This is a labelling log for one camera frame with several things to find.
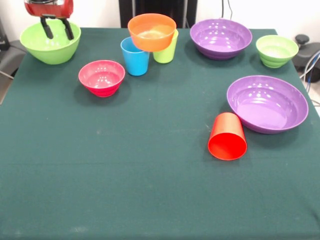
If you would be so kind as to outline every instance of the bowl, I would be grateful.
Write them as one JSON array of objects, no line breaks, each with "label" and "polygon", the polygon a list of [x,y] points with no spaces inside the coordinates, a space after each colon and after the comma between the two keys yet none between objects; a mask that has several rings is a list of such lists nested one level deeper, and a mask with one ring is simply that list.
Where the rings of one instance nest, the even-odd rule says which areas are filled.
[{"label": "bowl", "polygon": [[20,35],[21,44],[38,60],[50,64],[62,64],[67,62],[76,52],[81,29],[76,24],[70,22],[74,35],[73,40],[69,40],[65,25],[59,19],[47,20],[47,24],[53,34],[53,39],[47,38],[41,23],[36,23],[25,29]]},{"label": "bowl", "polygon": [[263,64],[269,68],[280,68],[299,51],[298,45],[291,39],[279,35],[260,37],[255,46]]},{"label": "bowl", "polygon": [[303,94],[279,78],[252,75],[234,81],[227,101],[247,128],[262,134],[277,134],[300,125],[308,116]]},{"label": "bowl", "polygon": [[237,56],[252,41],[252,33],[238,22],[227,19],[207,19],[192,26],[190,36],[196,48],[214,60]]},{"label": "bowl", "polygon": [[172,18],[158,13],[137,15],[128,23],[134,45],[145,52],[158,52],[169,47],[176,28]]},{"label": "bowl", "polygon": [[125,78],[124,67],[111,60],[97,60],[88,63],[79,71],[79,81],[98,97],[112,96]]}]

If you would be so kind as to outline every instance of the red cup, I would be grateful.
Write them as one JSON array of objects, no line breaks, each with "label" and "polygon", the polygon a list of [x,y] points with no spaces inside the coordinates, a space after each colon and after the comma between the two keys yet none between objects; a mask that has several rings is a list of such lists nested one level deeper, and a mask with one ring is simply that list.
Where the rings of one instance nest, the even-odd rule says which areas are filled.
[{"label": "red cup", "polygon": [[246,153],[245,133],[237,115],[223,112],[215,118],[208,150],[217,159],[225,161],[239,159]]}]

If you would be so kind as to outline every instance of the pink bowl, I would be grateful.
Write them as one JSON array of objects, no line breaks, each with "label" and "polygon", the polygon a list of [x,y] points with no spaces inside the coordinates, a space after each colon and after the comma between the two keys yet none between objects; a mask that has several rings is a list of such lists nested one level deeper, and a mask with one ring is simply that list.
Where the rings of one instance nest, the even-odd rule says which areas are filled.
[{"label": "pink bowl", "polygon": [[79,81],[91,93],[106,98],[113,95],[125,78],[124,67],[116,61],[98,60],[85,65],[79,71]]}]

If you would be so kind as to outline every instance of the cup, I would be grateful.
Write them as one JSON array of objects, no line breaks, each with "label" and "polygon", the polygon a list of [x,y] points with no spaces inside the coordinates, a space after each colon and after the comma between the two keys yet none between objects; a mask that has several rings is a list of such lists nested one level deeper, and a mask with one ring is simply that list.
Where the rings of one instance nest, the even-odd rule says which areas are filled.
[{"label": "cup", "polygon": [[208,150],[217,159],[225,161],[239,159],[246,153],[245,133],[237,115],[223,112],[215,118]]},{"label": "cup", "polygon": [[150,53],[137,48],[131,37],[122,40],[120,46],[128,73],[133,76],[145,74],[148,71]]},{"label": "cup", "polygon": [[160,64],[167,64],[174,59],[178,35],[179,35],[179,32],[176,29],[174,31],[173,38],[170,45],[162,51],[153,52],[153,58],[156,62]]}]

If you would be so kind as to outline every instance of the large purple bowl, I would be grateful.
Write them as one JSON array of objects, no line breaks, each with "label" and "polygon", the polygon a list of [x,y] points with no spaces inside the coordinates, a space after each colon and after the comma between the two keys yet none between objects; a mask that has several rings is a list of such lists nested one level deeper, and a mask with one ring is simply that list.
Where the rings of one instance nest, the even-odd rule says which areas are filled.
[{"label": "large purple bowl", "polygon": [[308,116],[303,94],[281,79],[253,75],[234,81],[227,101],[243,125],[262,134],[277,134],[300,125]]},{"label": "large purple bowl", "polygon": [[245,26],[227,19],[207,19],[192,26],[190,36],[196,48],[214,60],[227,60],[238,55],[252,41]]}]

